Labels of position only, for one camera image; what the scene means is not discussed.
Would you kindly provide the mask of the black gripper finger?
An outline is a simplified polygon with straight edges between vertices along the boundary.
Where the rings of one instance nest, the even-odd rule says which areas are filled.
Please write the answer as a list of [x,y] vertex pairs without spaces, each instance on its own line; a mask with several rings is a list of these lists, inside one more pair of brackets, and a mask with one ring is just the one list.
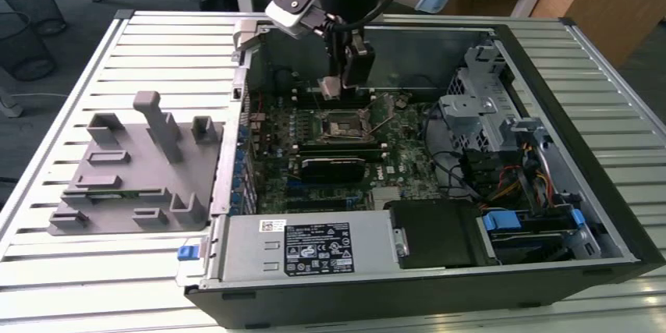
[[343,88],[364,85],[375,62],[375,49],[364,40],[363,31],[354,30],[344,48]]
[[328,54],[328,75],[336,76],[340,80],[343,80],[347,65],[347,44],[348,33],[327,34],[326,48]]

